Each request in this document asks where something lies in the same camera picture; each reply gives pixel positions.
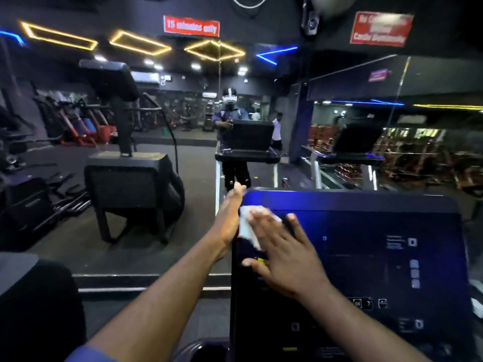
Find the white cable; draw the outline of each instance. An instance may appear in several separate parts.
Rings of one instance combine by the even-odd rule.
[[[244,8],[244,9],[256,9],[257,7],[262,6],[265,3],[265,1],[266,0],[262,0],[262,2],[260,2],[258,5],[255,5],[255,6],[247,6],[247,5],[240,4],[238,0],[233,0],[233,2],[235,4],[237,4],[238,6],[240,6],[241,8]]]

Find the white shirt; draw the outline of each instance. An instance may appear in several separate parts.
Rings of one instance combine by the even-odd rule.
[[[281,135],[280,135],[280,122],[277,120],[274,120],[273,122],[273,135],[272,135],[272,140],[274,141],[281,141]]]

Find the person's left hand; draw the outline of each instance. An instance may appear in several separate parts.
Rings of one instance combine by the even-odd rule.
[[[243,191],[245,189],[245,185],[235,182],[235,187],[226,195],[225,200],[221,203],[214,224],[206,234],[206,238],[209,241],[214,241],[217,245],[220,245],[218,259],[225,256],[228,245],[237,233],[239,225],[238,209],[242,204]]]

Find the person in white shirt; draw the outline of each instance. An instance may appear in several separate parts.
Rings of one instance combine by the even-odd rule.
[[[259,121],[260,120],[260,109],[257,109],[255,113],[252,114],[252,120]]]
[[[280,134],[280,121],[284,115],[282,112],[277,112],[277,118],[273,121],[273,135],[272,135],[272,147],[278,151],[281,151],[281,134]]]

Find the forearm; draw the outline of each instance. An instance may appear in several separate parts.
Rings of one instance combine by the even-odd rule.
[[[335,287],[318,288],[301,303],[355,362],[428,362],[405,340],[355,307]]]
[[[195,308],[218,246],[203,238],[88,345],[119,362],[166,361]]]

